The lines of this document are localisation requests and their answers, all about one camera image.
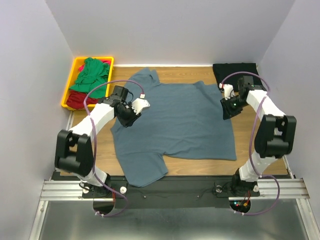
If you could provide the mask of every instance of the yellow tray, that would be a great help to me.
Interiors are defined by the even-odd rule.
[[[66,108],[66,109],[69,109],[69,110],[76,110],[72,107],[69,107],[67,105],[67,100],[68,100],[68,97],[70,95],[70,90],[69,88],[75,84],[75,81],[77,80],[77,77],[78,77],[78,74],[79,74],[79,68],[85,64],[85,59],[87,59],[88,56],[78,56],[74,59],[73,61],[73,64],[72,64],[72,67],[71,67],[71,71],[70,71],[70,74],[69,74],[69,78],[68,78],[68,81],[66,83],[66,86],[65,86],[65,89],[64,89],[64,93],[63,93],[63,97],[62,97],[62,100],[61,100],[61,106],[63,108]],[[112,75],[112,70],[114,68],[114,58],[112,56],[93,56],[92,57],[93,59],[99,59],[99,60],[105,60],[105,61],[110,61],[111,64],[110,64],[110,70],[109,70],[109,76],[108,76],[108,82],[111,81],[111,75]],[[105,92],[105,96],[108,97],[109,96],[109,91],[110,91],[110,85],[108,84],[106,86],[106,92]],[[88,107],[90,109],[93,109],[95,107],[95,104],[89,104]]]

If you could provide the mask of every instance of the t-shirt sleeve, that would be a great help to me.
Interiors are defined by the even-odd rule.
[[[147,186],[168,173],[164,158],[160,153],[117,154],[117,158],[127,181],[135,187]]]

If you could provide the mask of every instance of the wooden table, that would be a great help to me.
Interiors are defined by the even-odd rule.
[[[127,80],[141,67],[115,67],[112,80]],[[156,67],[162,83],[186,83],[204,81],[205,84],[216,84],[216,79],[211,67]],[[75,111],[73,126],[86,116],[85,111]],[[236,161],[231,160],[190,160],[164,156],[168,168],[167,176],[205,176],[205,175],[233,175],[237,168],[248,160],[249,139],[255,119],[255,111],[247,106],[243,112],[231,119],[235,137]],[[109,122],[97,136],[96,165],[102,171],[112,176],[123,176],[124,172],[117,160],[113,136],[110,128],[115,120]],[[287,169],[282,159],[271,164],[265,174],[286,175]]]

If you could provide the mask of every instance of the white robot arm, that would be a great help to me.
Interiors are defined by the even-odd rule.
[[[144,94],[132,103],[126,103],[128,92],[124,87],[115,86],[112,95],[100,99],[90,116],[85,117],[70,130],[61,130],[58,133],[54,160],[56,168],[73,173],[92,186],[102,186],[93,172],[95,166],[91,142],[94,138],[91,119],[96,134],[115,117],[125,128],[132,126],[150,104],[144,99]],[[95,174],[103,183],[110,179],[110,176],[98,167],[95,167]]]
[[[259,111],[261,123],[254,139],[255,150],[251,155],[253,164],[249,159],[236,171],[232,178],[232,187],[252,190],[259,178],[256,172],[261,175],[270,164],[292,151],[297,120],[294,116],[287,116],[279,110],[268,97],[265,88],[253,84],[251,76],[240,78],[238,85],[237,96],[234,95],[232,85],[221,86],[224,89],[224,98],[221,100],[223,119],[240,114],[243,107],[250,105],[255,112]]]

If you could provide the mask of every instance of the white wall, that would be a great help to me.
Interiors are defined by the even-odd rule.
[[[46,0],[75,56],[259,62],[294,0]]]
[[[43,0],[0,3],[0,239],[28,239],[54,170],[72,52]]]
[[[290,168],[304,178],[320,223],[320,1],[297,0],[266,51],[259,72],[271,86],[271,97],[287,115],[297,118]]]

